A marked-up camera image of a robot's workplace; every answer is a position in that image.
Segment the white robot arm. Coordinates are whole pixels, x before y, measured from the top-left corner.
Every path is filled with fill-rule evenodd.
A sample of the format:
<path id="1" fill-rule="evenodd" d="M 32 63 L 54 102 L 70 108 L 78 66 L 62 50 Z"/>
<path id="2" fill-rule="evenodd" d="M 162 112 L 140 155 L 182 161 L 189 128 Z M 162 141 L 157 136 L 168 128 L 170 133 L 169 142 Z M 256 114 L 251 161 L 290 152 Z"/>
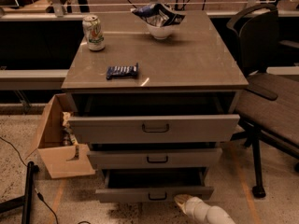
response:
<path id="1" fill-rule="evenodd" d="M 208 205 L 198 197 L 179 194 L 174 200 L 181 211 L 198 224 L 236 224 L 222 208 Z"/>

